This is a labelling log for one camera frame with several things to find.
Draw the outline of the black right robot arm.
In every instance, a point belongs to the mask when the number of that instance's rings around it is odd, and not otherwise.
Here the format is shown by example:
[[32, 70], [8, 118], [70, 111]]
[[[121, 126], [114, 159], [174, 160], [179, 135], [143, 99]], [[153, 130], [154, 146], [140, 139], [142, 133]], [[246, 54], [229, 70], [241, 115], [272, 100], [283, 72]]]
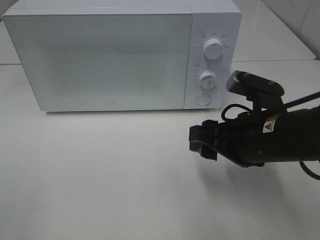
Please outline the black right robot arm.
[[189, 149], [210, 160], [222, 155], [242, 168], [318, 161], [320, 108], [287, 110], [319, 97], [317, 92], [264, 111], [230, 104], [221, 113], [223, 122], [206, 120], [190, 127]]

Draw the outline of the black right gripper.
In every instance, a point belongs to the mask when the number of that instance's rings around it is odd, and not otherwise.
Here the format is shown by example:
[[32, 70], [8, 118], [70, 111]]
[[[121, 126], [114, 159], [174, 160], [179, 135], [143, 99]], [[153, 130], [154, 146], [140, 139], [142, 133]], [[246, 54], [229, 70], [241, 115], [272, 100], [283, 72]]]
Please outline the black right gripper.
[[[244, 167], [262, 167], [272, 162], [267, 151], [266, 137], [275, 133], [276, 120], [285, 113], [282, 96], [252, 93], [246, 96], [252, 109], [240, 104], [228, 105], [221, 113], [224, 120], [205, 120], [189, 128], [189, 149], [200, 150], [200, 155], [217, 160], [217, 151], [233, 163]], [[216, 136], [221, 141], [215, 147]]]

